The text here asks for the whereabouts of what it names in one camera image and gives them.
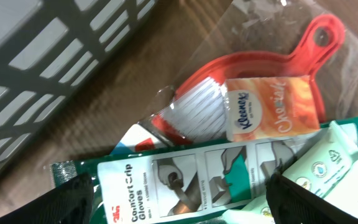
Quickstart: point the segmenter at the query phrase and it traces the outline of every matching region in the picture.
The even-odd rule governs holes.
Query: laundry basket
[[[155,0],[0,0],[0,170]]]

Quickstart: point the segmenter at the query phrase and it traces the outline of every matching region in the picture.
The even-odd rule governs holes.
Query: wooden surface
[[[358,36],[358,1],[319,2],[338,15]],[[132,124],[151,111],[157,111],[157,106],[148,105],[155,101],[158,90],[172,84],[178,74],[191,73],[200,66],[194,58],[193,63],[189,63],[189,58],[214,30],[230,3],[230,0],[159,1],[135,37],[0,176],[0,216],[52,188],[49,164],[109,154],[109,146],[115,145]],[[214,30],[215,34],[224,32],[230,30]],[[220,55],[232,51],[232,44],[230,41],[220,42],[215,36],[198,49],[216,47],[220,51],[213,52]],[[214,57],[212,53],[200,54],[195,53],[200,56],[196,61]],[[329,118],[336,117],[337,99],[342,88],[341,76],[334,74],[337,70],[326,66],[323,72],[333,75],[318,77]],[[358,115],[358,89],[355,98],[357,100],[351,101],[346,116]]]

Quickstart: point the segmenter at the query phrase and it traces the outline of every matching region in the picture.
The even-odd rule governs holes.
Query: orange label
[[[227,138],[295,136],[319,129],[309,77],[226,80]]]

